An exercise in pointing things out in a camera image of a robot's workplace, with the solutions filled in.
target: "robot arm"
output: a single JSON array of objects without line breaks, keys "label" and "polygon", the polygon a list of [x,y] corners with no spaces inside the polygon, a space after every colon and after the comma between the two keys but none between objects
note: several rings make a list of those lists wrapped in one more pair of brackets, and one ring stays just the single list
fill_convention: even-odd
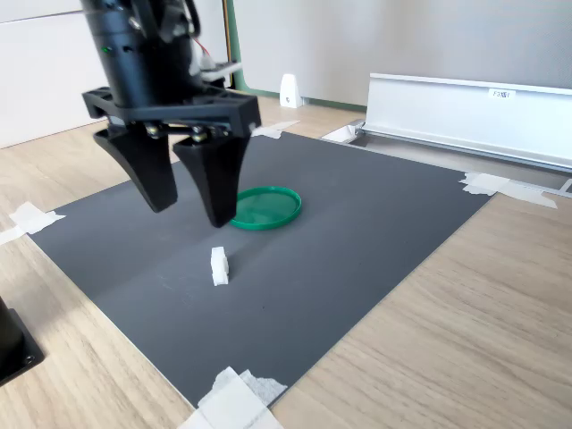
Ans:
[{"label": "robot arm", "polygon": [[197,184],[211,224],[225,225],[236,214],[250,134],[261,124],[257,98],[200,79],[191,51],[200,32],[193,0],[81,1],[109,82],[83,94],[89,115],[109,120],[96,143],[160,212],[177,200],[168,135],[187,135],[173,152]]}]

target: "screw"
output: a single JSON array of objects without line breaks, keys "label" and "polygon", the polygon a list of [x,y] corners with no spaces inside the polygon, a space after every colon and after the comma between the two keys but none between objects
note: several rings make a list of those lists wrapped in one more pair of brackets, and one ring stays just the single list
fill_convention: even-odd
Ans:
[{"label": "screw", "polygon": [[131,16],[129,18],[129,24],[131,25],[131,27],[133,27],[134,29],[141,29],[141,24],[139,24],[137,22],[137,20],[135,19],[134,16]]}]

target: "wooden table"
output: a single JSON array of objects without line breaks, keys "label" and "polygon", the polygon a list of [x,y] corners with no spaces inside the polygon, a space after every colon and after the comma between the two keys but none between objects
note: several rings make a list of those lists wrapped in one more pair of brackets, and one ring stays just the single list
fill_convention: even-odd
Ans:
[{"label": "wooden table", "polygon": [[[363,114],[260,98],[320,137]],[[0,151],[0,231],[127,180],[96,123]],[[572,427],[572,200],[495,196],[273,408],[289,428]],[[192,406],[28,238],[0,246],[0,295],[46,360],[0,388],[0,427],[176,428]]]}]

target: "green lid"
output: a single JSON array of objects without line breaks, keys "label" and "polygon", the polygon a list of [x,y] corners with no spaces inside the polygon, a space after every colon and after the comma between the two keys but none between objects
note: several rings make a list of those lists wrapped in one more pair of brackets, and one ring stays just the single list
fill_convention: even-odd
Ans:
[{"label": "green lid", "polygon": [[244,230],[271,230],[296,219],[302,199],[291,189],[266,186],[241,192],[231,224]]}]

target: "white tape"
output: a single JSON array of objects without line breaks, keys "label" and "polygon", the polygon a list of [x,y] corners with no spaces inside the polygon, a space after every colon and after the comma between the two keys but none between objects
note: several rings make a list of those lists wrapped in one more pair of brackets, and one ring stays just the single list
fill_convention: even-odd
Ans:
[{"label": "white tape", "polygon": [[252,137],[255,136],[267,136],[271,139],[279,139],[282,135],[282,130],[298,123],[299,121],[289,121],[289,122],[278,122],[270,127],[259,127],[252,131]]},{"label": "white tape", "polygon": [[286,389],[273,379],[257,379],[249,371],[238,376],[228,367],[216,376],[213,389],[198,402],[198,408],[179,429],[282,429],[266,404],[245,383],[245,378],[266,393],[279,391],[276,393],[279,395]]},{"label": "white tape", "polygon": [[14,226],[10,230],[2,231],[0,232],[0,245],[16,240],[25,233],[26,232],[24,232],[19,226]]},{"label": "white tape", "polygon": [[284,384],[278,383],[273,378],[256,378],[246,370],[240,374],[242,381],[254,392],[255,395],[262,400],[265,407],[268,407],[276,398],[278,398],[283,391],[286,390]]},{"label": "white tape", "polygon": [[507,197],[520,199],[529,203],[538,204],[550,208],[557,208],[556,203],[543,195],[541,189],[534,189],[515,183],[510,179],[492,176],[490,174],[480,174],[477,172],[466,172],[465,179],[459,181],[465,183],[464,191],[471,194],[494,195],[496,192]]},{"label": "white tape", "polygon": [[566,183],[564,183],[564,184],[562,185],[562,188],[560,188],[560,191],[561,191],[561,192],[566,192],[566,191],[568,191],[568,188],[570,188],[571,185],[572,185],[572,179],[568,179],[568,180],[566,181]]},{"label": "white tape", "polygon": [[545,197],[541,190],[527,188],[522,185],[517,185],[513,182],[507,183],[505,186],[503,186],[500,190],[500,193],[506,195],[507,197],[520,199],[522,201],[528,201],[529,203],[535,203],[540,206],[558,208],[556,203],[551,199]]},{"label": "white tape", "polygon": [[16,240],[25,233],[35,234],[42,231],[64,217],[55,212],[44,213],[27,201],[19,206],[14,213],[10,214],[10,218],[16,223],[16,226],[10,230],[0,232],[0,245]]},{"label": "white tape", "polygon": [[494,195],[495,192],[498,192],[510,181],[510,179],[491,174],[468,172],[465,175],[466,178],[460,181],[460,183],[466,183],[466,187],[463,190],[471,194]]},{"label": "white tape", "polygon": [[344,141],[354,139],[355,137],[356,137],[356,127],[346,125],[345,127],[341,127],[337,130],[332,131],[329,134],[326,134],[325,136],[322,137],[322,139],[335,141],[337,143],[343,143]]}]

